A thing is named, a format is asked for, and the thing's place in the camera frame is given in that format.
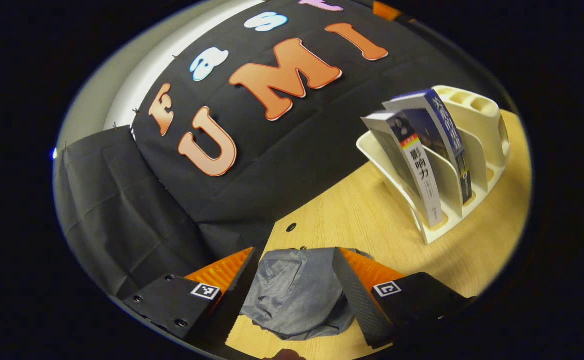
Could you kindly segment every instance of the orange letter m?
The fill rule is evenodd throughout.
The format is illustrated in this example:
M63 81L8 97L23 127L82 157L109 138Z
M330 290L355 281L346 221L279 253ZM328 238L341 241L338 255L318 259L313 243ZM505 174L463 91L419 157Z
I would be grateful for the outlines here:
M292 109L292 100L280 98L272 89L297 98L305 97L299 72L307 78L310 89L320 89L340 78L342 71L329 66L301 45L300 39L287 39L274 46L277 67L245 64L230 76L231 85L246 87L265 106L265 117L278 120Z

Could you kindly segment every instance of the gray cloth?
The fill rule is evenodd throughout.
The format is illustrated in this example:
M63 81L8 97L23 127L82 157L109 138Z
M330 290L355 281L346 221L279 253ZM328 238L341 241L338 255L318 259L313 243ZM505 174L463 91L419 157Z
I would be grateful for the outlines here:
M354 313L332 271L333 251L267 252L258 264L241 314L282 340L330 337L345 331Z

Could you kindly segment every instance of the book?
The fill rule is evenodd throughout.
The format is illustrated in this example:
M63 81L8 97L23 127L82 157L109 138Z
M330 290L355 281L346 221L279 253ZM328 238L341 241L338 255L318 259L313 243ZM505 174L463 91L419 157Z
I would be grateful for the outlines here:
M393 97L383 103L391 112L402 112L429 150L445 158L456 170L463 203L472 197L472 178L465 164L465 148L443 101L433 89Z
M401 113L376 111L361 120L378 141L428 226L443 220L436 179L425 150L410 122Z

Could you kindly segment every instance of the black fabric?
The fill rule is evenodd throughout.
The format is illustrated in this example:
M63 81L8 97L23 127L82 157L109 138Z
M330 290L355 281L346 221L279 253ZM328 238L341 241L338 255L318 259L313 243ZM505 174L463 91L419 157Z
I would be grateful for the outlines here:
M187 275L215 259L148 168L129 127L59 149L53 184L70 250L110 296L126 298L162 274Z
M355 145L367 130L360 116L381 109L381 102L392 96L438 84L486 93L455 59L403 25L388 22L355 2L333 0L330 5L344 11L273 0L236 14L175 54L178 57L139 105L132 125L139 150L196 223L212 227L251 221L269 224L301 207L364 164L366 158ZM243 26L246 20L269 11L287 16L287 23L267 32ZM389 55L378 61L365 60L349 41L324 30L334 23L353 25ZM318 90L309 89L301 77L305 98L279 93L293 100L293 108L279 120L268 121L254 95L243 86L230 85L228 79L247 63L277 66L273 46L294 37L327 64L340 68L343 75ZM212 47L227 50L228 59L196 82L189 66ZM166 82L171 84L168 95L174 119L161 136L148 110ZM210 116L237 146L234 166L219 177L205 175L177 151L183 135L192 132L196 144L210 157L219 155L214 141L191 125L203 106L210 108ZM208 243L218 243L217 235L203 236Z
M265 253L241 314L282 340L330 337L347 330L354 313L332 271L332 257L332 248Z

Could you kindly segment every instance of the pink letter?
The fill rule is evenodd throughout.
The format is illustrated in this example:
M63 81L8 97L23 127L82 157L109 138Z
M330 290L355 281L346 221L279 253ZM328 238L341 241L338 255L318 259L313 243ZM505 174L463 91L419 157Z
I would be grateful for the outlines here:
M327 10L329 12L343 11L343 8L340 6L330 6L330 5L324 4L324 2L325 1L323 1L323 0L300 0L298 3L312 5L313 7L316 7L318 9Z

